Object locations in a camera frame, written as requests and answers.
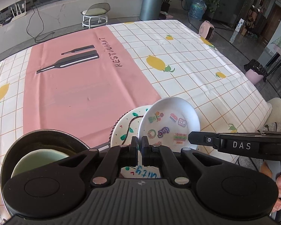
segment wine bottle print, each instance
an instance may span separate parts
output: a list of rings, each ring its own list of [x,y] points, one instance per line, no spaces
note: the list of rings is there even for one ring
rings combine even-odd
[[[72,65],[75,65],[78,63],[83,63],[83,62],[90,61],[90,60],[97,59],[97,58],[99,58],[99,55],[96,50],[80,53],[77,55],[62,58],[62,59],[58,60],[56,63],[54,63],[48,67],[39,69],[39,70],[37,70],[37,74],[44,72],[44,71],[48,71],[50,69],[65,68],[65,67],[69,67],[69,66],[72,66]]]
[[[94,48],[95,48],[94,45],[84,46],[84,47],[73,49],[73,50],[68,51],[68,52],[64,52],[64,53],[62,53],[62,55],[65,55],[65,54],[68,54],[68,53],[82,52],[82,51],[89,50],[89,49],[94,49]]]

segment screw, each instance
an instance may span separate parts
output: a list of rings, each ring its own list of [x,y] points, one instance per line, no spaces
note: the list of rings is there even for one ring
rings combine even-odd
[[[105,177],[95,177],[93,178],[93,183],[96,185],[103,185],[107,182],[107,178]]]
[[[176,184],[185,185],[189,182],[189,179],[186,178],[186,177],[178,177],[178,178],[175,178],[174,181],[175,181]]]

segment trash can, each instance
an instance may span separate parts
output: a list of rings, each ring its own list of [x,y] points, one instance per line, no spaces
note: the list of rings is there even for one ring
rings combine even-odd
[[[255,59],[252,59],[248,64],[244,65],[246,71],[245,76],[252,84],[257,85],[260,80],[266,81],[267,71],[265,68]]]
[[[140,9],[140,20],[158,20],[163,0],[143,0]]]

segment cushion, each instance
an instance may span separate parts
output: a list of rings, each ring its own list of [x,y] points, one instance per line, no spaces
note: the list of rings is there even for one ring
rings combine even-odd
[[[83,15],[86,16],[98,16],[98,15],[103,15],[106,14],[107,11],[103,8],[93,8],[93,9],[88,9],[82,12]]]
[[[268,103],[272,105],[273,109],[265,123],[281,122],[281,99],[273,98],[269,100]]]
[[[273,132],[281,132],[281,123],[274,122],[271,124],[266,124],[262,128],[257,130],[259,133],[262,131],[273,131]]]

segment black bowl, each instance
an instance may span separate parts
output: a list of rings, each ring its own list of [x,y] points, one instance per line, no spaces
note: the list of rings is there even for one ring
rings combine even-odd
[[[4,157],[0,173],[1,194],[3,194],[3,187],[11,178],[11,174],[20,159],[39,149],[53,149],[72,156],[88,150],[89,147],[76,137],[58,130],[36,130],[25,134],[13,143]]]

